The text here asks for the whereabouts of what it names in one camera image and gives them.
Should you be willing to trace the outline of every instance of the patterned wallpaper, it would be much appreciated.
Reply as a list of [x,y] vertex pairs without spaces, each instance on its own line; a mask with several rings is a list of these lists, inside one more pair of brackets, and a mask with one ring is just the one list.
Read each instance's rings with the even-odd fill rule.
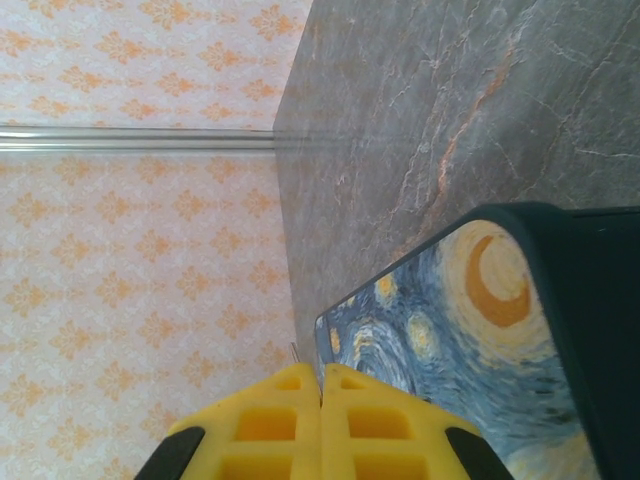
[[311,0],[10,0],[0,124],[271,130]]
[[130,479],[290,362],[273,156],[5,154],[0,212],[0,478]]

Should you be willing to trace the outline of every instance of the black rubber tip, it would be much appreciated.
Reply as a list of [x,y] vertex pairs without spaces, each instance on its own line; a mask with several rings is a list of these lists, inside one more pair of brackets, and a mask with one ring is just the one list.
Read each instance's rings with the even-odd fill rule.
[[484,438],[457,427],[447,428],[446,434],[471,480],[513,480]]
[[135,480],[180,480],[204,433],[202,427],[189,427],[165,438]]

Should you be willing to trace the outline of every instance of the yellow plastic object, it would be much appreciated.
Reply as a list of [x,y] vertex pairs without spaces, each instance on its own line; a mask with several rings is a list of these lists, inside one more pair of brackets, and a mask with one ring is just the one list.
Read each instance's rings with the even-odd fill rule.
[[298,363],[175,423],[205,429],[181,480],[319,480],[320,392]]
[[325,370],[323,480],[467,480],[445,430],[470,423],[338,364]]
[[343,365],[296,364],[169,430],[138,480],[512,480],[470,423]]

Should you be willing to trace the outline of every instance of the wallpaper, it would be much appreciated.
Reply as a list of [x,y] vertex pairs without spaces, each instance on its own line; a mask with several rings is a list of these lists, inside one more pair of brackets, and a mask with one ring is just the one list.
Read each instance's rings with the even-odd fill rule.
[[271,130],[311,0],[11,0],[0,124]]
[[0,478],[130,479],[291,362],[273,156],[4,154],[0,212]]

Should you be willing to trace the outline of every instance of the gray marble surface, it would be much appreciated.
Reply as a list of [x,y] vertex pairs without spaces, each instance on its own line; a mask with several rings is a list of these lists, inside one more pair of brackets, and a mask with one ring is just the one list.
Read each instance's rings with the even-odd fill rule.
[[640,205],[640,0],[316,0],[275,123],[296,329],[472,207]]

